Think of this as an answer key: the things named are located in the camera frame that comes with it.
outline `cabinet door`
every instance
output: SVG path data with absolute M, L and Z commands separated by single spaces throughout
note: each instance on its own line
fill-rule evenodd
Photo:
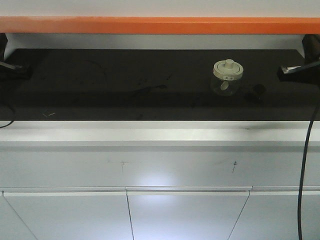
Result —
M 227 240 L 247 192 L 128 192 L 135 240 Z
M 4 196 L 38 240 L 132 240 L 124 191 Z
M 0 192 L 0 239 L 36 240 Z
M 297 240 L 298 193 L 252 192 L 230 240 Z M 302 198 L 304 240 L 320 239 L 320 191 L 305 191 Z

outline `white cabinet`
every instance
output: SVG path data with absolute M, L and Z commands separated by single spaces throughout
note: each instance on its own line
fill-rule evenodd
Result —
M 128 192 L 135 240 L 227 240 L 247 192 Z
M 131 152 L 127 186 L 298 186 L 302 147 L 167 147 Z M 320 186 L 319 152 L 309 152 L 306 186 Z
M 0 192 L 0 240 L 36 240 Z
M 230 240 L 297 240 L 296 191 L 251 192 Z M 320 239 L 320 191 L 302 197 L 304 240 Z
M 38 240 L 132 240 L 125 191 L 4 196 Z
M 124 186 L 126 155 L 98 147 L 0 147 L 0 188 Z
M 46 187 L 298 186 L 302 147 L 0 147 L 0 190 Z M 320 186 L 319 150 L 306 186 Z

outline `lid knob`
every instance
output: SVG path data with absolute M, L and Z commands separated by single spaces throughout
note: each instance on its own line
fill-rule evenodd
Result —
M 234 67 L 234 62 L 232 59 L 225 60 L 224 67 L 227 69 L 232 69 Z

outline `scratch mark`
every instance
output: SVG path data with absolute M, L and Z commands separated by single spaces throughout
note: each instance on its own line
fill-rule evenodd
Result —
M 96 65 L 99 69 L 101 69 L 102 73 L 103 73 L 103 76 L 104 76 L 104 79 L 106 81 L 108 81 L 108 76 L 107 76 L 107 73 L 106 73 L 106 69 L 104 69 L 101 64 L 99 64 L 98 62 L 96 61 L 92 61 L 92 60 L 86 60 L 88 63 L 91 63 L 93 65 Z
M 153 89 L 167 89 L 168 87 L 164 84 L 158 86 L 148 86 L 144 88 L 140 88 L 135 90 L 131 96 L 131 98 L 138 97 L 138 96 L 145 96 L 151 92 Z
M 236 169 L 236 166 L 237 166 L 237 161 L 234 161 L 234 163 L 233 163 L 233 169 L 232 169 L 232 173 L 234 173 L 235 172 L 235 169 Z
M 171 73 L 166 79 L 169 80 L 173 76 L 173 74 L 174 73 Z
M 125 162 L 123 161 L 121 163 L 121 172 L 122 172 L 122 175 L 124 174 L 124 166 L 125 166 Z

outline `white wall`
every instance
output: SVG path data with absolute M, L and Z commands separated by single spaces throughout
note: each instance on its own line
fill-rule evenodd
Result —
M 319 0 L 0 0 L 0 16 L 319 17 Z

